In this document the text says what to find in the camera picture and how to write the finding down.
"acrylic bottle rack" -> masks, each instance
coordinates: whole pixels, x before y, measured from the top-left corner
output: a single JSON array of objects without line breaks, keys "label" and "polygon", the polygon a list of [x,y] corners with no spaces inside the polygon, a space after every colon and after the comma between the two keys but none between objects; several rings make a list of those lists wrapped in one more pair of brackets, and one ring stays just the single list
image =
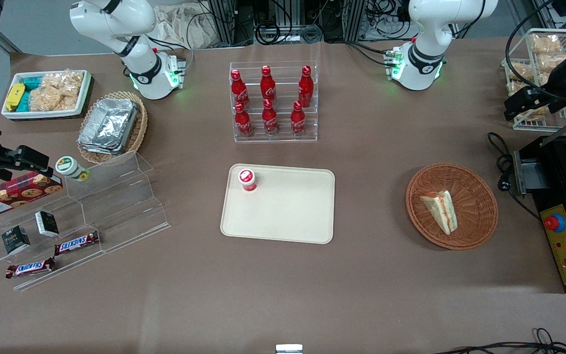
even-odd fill
[{"label": "acrylic bottle rack", "polygon": [[[265,134],[263,127],[263,98],[261,98],[261,67],[269,65],[272,78],[276,82],[277,122],[279,132],[277,135],[269,136]],[[294,101],[298,99],[298,81],[301,79],[304,65],[311,67],[311,78],[314,81],[314,92],[310,106],[303,108],[305,112],[305,134],[302,137],[292,135],[290,115],[294,107]],[[248,88],[250,108],[245,111],[250,115],[250,123],[254,130],[254,135],[244,137],[239,134],[234,120],[234,99],[231,91],[233,83],[230,71],[238,69],[242,74],[242,80]],[[229,95],[230,95],[230,114],[233,124],[233,137],[236,143],[303,143],[317,141],[318,139],[318,65],[314,60],[306,61],[286,61],[286,62],[232,62],[229,70]]]}]

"table surface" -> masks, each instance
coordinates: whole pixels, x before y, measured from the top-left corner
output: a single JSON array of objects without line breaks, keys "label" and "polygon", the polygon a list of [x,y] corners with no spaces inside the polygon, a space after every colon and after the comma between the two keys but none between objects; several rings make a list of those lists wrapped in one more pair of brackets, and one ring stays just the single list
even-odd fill
[{"label": "table surface", "polygon": [[[150,123],[140,153],[156,170],[152,187],[171,228],[25,292],[12,291],[0,266],[0,354],[250,354],[279,343],[302,343],[309,354],[423,354],[533,341],[533,327],[566,342],[566,294],[541,224],[494,188],[497,152],[486,133],[510,148],[537,136],[503,119],[504,44],[454,41],[442,75],[421,92],[387,82],[345,45],[198,51],[183,90],[144,100]],[[301,59],[320,65],[319,141],[234,143],[229,62]],[[12,56],[13,73],[66,67],[92,73],[92,101],[133,90],[115,55]],[[1,141],[52,159],[78,155],[80,123],[0,117]],[[333,240],[222,235],[236,163],[333,171]],[[460,164],[493,187],[499,226],[483,246],[448,251],[411,224],[407,182],[433,163]]]}]

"teal package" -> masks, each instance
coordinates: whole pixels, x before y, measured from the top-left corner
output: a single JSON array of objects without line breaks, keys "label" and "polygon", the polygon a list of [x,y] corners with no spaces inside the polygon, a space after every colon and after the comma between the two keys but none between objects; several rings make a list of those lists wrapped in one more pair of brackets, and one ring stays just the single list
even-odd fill
[{"label": "teal package", "polygon": [[21,101],[16,108],[17,112],[29,112],[29,92],[25,91],[21,96]]},{"label": "teal package", "polygon": [[34,76],[34,78],[24,78],[23,85],[25,85],[26,90],[33,90],[41,85],[43,78],[40,76]]}]

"coca-cola bottle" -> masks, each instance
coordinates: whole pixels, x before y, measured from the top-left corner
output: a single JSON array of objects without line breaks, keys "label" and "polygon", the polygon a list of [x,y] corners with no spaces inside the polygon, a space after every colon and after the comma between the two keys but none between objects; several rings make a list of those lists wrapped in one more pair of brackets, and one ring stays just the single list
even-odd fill
[{"label": "coca-cola bottle", "polygon": [[294,102],[294,110],[290,119],[292,119],[292,134],[294,134],[294,137],[305,135],[305,112],[303,112],[301,101]]},{"label": "coca-cola bottle", "polygon": [[235,103],[242,103],[244,108],[250,107],[250,99],[248,97],[248,88],[242,80],[240,75],[240,70],[231,70],[231,79],[233,83],[231,84],[231,91],[233,92],[233,99]]},{"label": "coca-cola bottle", "polygon": [[277,112],[272,109],[272,100],[266,98],[263,100],[263,127],[265,127],[265,134],[274,136],[279,133],[279,124],[277,123]]},{"label": "coca-cola bottle", "polygon": [[272,107],[277,106],[277,86],[270,75],[270,67],[264,65],[261,67],[261,96],[263,99],[271,99],[272,100]]},{"label": "coca-cola bottle", "polygon": [[242,102],[235,104],[235,125],[237,132],[243,137],[251,137],[255,133],[250,124],[250,116],[244,111]]},{"label": "coca-cola bottle", "polygon": [[298,82],[298,100],[301,101],[303,107],[307,108],[311,104],[311,97],[314,94],[314,81],[311,78],[311,67],[305,65],[303,67],[303,76]]}]

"yellow control panel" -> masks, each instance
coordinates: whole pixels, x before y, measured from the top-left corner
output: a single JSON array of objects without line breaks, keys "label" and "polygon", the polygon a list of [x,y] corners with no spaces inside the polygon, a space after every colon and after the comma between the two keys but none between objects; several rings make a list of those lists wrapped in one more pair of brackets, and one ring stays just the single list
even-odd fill
[{"label": "yellow control panel", "polygon": [[566,213],[561,205],[541,211],[552,253],[559,268],[560,277],[566,285]]}]

